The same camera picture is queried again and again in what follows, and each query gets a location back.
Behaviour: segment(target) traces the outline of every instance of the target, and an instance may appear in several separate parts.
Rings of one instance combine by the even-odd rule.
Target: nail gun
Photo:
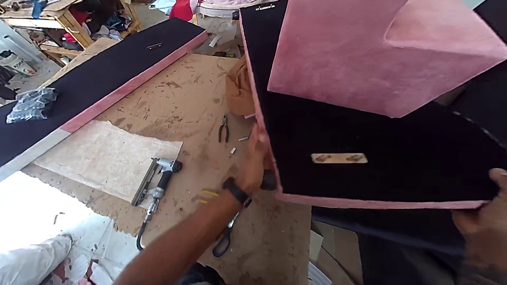
[[[144,233],[146,225],[151,219],[151,215],[157,211],[160,199],[164,197],[165,189],[169,184],[169,180],[171,179],[172,174],[179,172],[183,168],[183,164],[177,160],[169,160],[167,158],[152,158],[152,163],[148,168],[148,171],[146,172],[146,175],[144,176],[139,189],[137,189],[134,199],[131,202],[132,205],[139,205],[144,200],[148,192],[150,192],[148,190],[148,185],[150,184],[150,181],[153,178],[157,167],[160,167],[159,172],[162,173],[162,177],[160,178],[155,189],[152,190],[153,200],[148,207],[146,217],[144,218],[144,222],[142,223],[141,228],[139,229],[139,234],[137,235],[136,245],[139,251],[143,250],[141,246],[141,236]]]

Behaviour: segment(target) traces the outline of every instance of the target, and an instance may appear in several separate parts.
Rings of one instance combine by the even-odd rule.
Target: wristwatch
[[[222,184],[222,189],[229,189],[232,196],[234,196],[243,206],[246,208],[250,203],[252,202],[252,199],[241,189],[239,188],[236,183],[234,183],[234,178],[229,177],[227,178],[224,183]]]

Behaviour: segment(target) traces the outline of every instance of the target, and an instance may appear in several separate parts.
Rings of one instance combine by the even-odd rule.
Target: pink velvet edge
[[[84,111],[76,115],[74,118],[68,120],[66,123],[60,126],[60,129],[67,131],[69,133],[77,131],[79,128],[84,126],[86,123],[91,121],[100,113],[107,110],[107,108],[111,107],[113,104],[118,102],[121,98],[125,97],[130,92],[134,91],[137,87],[141,86],[143,83],[145,83],[150,78],[155,76],[157,73],[161,72],[163,69],[173,64],[180,57],[184,56],[186,53],[190,52],[191,50],[197,48],[199,45],[204,43],[207,37],[208,34],[206,33],[206,31],[200,33],[198,36],[191,39],[188,43],[184,44],[179,49],[175,50],[174,52],[164,57],[159,62],[155,63],[152,67],[141,72],[139,75],[130,79],[125,84],[118,87],[116,90],[109,93],[101,100],[97,101],[92,106],[86,108]]]
[[[253,104],[255,105],[256,109],[257,123],[261,128],[266,129],[266,124],[264,123],[264,116],[262,115],[261,110],[261,103],[259,102],[259,96],[257,94],[257,88],[255,85],[254,74],[252,72],[252,66],[250,63],[250,56],[248,54],[248,47],[246,44],[245,34],[243,32],[241,13],[239,14],[239,22],[241,28],[241,35],[243,36],[243,47],[245,51],[246,65],[248,67],[248,76],[250,78],[250,84],[252,89]],[[275,197],[282,201],[327,208],[365,208],[365,209],[422,209],[422,208],[475,209],[488,202],[486,200],[448,201],[448,202],[391,202],[391,201],[356,200],[356,199],[326,198],[326,197],[286,194],[283,192],[283,188],[280,183],[280,173],[278,171],[278,167],[276,167],[276,160],[275,157],[273,156],[271,144],[269,144],[269,153],[271,162],[273,163],[273,168],[275,170],[277,183]]]

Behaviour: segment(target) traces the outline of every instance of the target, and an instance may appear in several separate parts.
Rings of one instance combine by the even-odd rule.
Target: white bucket
[[[0,59],[0,65],[24,77],[34,76],[37,73],[35,68],[28,65],[28,63],[15,53],[12,53],[7,58]]]

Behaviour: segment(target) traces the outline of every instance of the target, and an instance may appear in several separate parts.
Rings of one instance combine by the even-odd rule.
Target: pliers
[[[227,115],[224,114],[222,118],[222,125],[220,125],[219,129],[219,143],[222,142],[222,129],[225,127],[225,142],[229,141],[229,126],[227,125]]]

